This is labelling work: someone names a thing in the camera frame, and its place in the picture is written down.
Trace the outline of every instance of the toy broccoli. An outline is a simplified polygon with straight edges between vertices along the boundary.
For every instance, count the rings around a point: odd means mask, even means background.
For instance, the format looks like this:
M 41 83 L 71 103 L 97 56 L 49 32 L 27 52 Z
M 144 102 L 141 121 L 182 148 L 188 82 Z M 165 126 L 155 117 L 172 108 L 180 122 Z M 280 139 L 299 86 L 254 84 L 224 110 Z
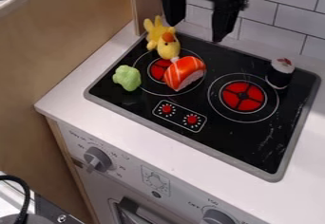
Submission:
M 134 91 L 141 84 L 141 75 L 138 69 L 121 65 L 115 70 L 113 75 L 113 82 L 120 84 L 126 91 Z

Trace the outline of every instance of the black stovetop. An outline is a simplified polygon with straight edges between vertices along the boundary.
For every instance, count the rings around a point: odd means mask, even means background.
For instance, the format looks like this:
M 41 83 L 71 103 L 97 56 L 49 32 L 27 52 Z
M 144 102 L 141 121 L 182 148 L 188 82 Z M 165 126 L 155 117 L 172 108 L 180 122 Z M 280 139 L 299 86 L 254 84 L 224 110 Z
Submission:
M 185 35 L 178 38 L 181 57 L 193 55 L 206 63 L 201 80 L 180 92 L 167 87 L 161 76 L 168 62 L 160 60 L 157 51 L 148 52 L 142 39 L 86 97 L 253 175 L 280 180 L 314 100 L 318 77 L 297 69 L 288 88 L 275 91 L 264 81 L 269 61 Z M 119 65 L 140 70 L 141 88 L 126 92 L 112 82 Z M 246 97 L 238 97 L 244 91 Z

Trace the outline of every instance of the oven door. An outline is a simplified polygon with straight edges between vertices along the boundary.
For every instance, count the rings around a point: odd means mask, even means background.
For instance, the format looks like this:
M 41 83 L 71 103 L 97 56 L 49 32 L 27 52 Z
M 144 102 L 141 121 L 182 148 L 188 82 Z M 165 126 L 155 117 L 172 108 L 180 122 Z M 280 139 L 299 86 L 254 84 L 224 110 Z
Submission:
M 120 202 L 109 199 L 108 203 L 117 224 L 172 224 L 127 197 Z

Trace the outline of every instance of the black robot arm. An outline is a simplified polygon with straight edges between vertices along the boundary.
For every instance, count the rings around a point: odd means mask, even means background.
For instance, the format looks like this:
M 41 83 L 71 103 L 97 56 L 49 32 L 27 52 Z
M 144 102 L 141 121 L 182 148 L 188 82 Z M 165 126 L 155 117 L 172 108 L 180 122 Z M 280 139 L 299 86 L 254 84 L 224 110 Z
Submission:
M 214 3 L 212 17 L 213 41 L 220 42 L 233 31 L 239 12 L 248 0 L 210 0 Z M 163 11 L 171 26 L 177 25 L 186 14 L 186 0 L 162 0 Z

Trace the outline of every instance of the red burner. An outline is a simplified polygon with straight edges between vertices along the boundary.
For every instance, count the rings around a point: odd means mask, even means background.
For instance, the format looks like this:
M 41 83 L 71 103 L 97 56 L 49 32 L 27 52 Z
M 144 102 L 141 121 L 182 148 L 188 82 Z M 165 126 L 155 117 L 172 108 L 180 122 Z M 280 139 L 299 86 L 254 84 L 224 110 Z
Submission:
M 150 67 L 150 75 L 153 79 L 163 83 L 163 74 L 172 63 L 167 60 L 160 59 L 154 62 Z
M 265 101 L 263 91 L 248 82 L 235 82 L 222 90 L 224 103 L 238 112 L 254 112 L 259 110 Z

